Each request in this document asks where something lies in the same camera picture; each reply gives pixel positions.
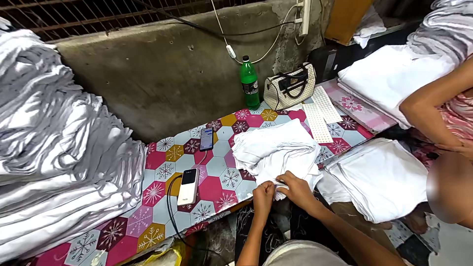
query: handbag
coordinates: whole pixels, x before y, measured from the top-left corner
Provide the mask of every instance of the handbag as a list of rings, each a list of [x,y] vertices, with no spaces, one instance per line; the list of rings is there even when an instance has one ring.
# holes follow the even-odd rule
[[[280,111],[311,97],[315,87],[315,71],[310,63],[300,64],[297,70],[279,72],[264,81],[263,99],[271,109]]]

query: power strip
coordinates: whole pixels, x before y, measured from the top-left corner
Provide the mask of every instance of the power strip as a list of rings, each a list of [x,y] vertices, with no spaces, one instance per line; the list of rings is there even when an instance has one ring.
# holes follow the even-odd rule
[[[304,37],[309,32],[310,8],[312,7],[312,0],[297,0],[297,6],[301,7],[300,17],[295,20],[296,23],[301,23],[299,26],[299,36]]]

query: green plastic bottle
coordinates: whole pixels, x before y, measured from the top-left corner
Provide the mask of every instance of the green plastic bottle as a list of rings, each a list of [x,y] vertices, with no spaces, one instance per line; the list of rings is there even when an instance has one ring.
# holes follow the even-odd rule
[[[260,106],[258,94],[258,77],[250,62],[248,55],[243,56],[243,64],[240,69],[240,79],[245,93],[245,104],[251,110],[256,110]]]

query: black cable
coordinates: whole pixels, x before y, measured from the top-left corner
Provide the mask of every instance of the black cable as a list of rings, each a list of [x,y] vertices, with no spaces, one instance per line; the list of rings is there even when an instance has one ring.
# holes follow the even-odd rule
[[[220,255],[219,253],[217,253],[216,251],[214,250],[211,250],[211,249],[208,249],[208,248],[196,248],[194,246],[191,246],[189,243],[187,243],[186,241],[184,241],[184,238],[181,236],[181,234],[179,233],[179,229],[177,229],[177,225],[176,225],[176,222],[174,220],[174,216],[172,215],[172,210],[171,210],[171,188],[173,187],[173,183],[174,181],[176,181],[176,179],[178,178],[181,178],[181,177],[175,177],[173,180],[171,180],[171,183],[169,183],[169,188],[167,189],[167,198],[166,198],[166,205],[167,205],[167,213],[169,214],[169,218],[171,220],[171,224],[173,225],[174,227],[174,231],[176,231],[176,234],[178,236],[178,238],[188,247],[192,248],[192,249],[195,249],[195,250],[200,250],[200,251],[206,251],[206,252],[210,252],[210,253],[213,253],[213,254],[216,254],[217,256],[220,257],[220,259],[225,263],[225,265],[229,266],[230,263],[226,262],[225,258]]]
[[[263,31],[267,31],[267,30],[270,30],[270,29],[273,29],[273,28],[282,26],[282,25],[284,25],[284,24],[293,24],[293,23],[294,23],[294,21],[288,21],[288,22],[283,22],[283,23],[281,23],[281,24],[278,24],[278,25],[275,25],[275,26],[272,26],[272,27],[269,27],[269,28],[265,28],[265,29],[262,29],[262,30],[257,30],[257,31],[252,31],[252,32],[245,32],[245,33],[228,34],[228,33],[217,32],[217,31],[214,31],[214,30],[212,30],[212,29],[206,28],[206,27],[204,27],[204,26],[200,26],[200,25],[198,25],[198,24],[195,24],[195,23],[193,23],[193,22],[190,22],[190,21],[188,21],[188,20],[182,19],[182,18],[180,18],[180,17],[176,17],[176,16],[171,15],[171,14],[169,14],[169,13],[163,11],[163,10],[160,10],[160,9],[158,9],[158,8],[155,8],[155,7],[153,7],[153,6],[151,6],[151,5],[147,4],[147,3],[143,3],[143,2],[140,1],[140,0],[132,0],[132,1],[134,1],[134,2],[136,2],[136,3],[138,3],[138,4],[140,4],[140,5],[142,5],[142,6],[144,6],[144,7],[147,7],[147,8],[149,8],[149,9],[152,9],[152,10],[158,12],[158,13],[161,13],[161,14],[163,14],[163,15],[166,15],[166,16],[168,16],[168,17],[170,17],[170,18],[173,18],[173,19],[175,19],[175,20],[181,21],[182,23],[187,24],[187,25],[189,25],[189,26],[191,26],[191,27],[194,27],[194,28],[203,30],[203,31],[205,31],[205,32],[208,32],[208,33],[210,33],[210,34],[217,35],[217,36],[241,36],[241,35],[250,35],[250,34],[255,34],[255,33],[260,33],[260,32],[263,32]]]

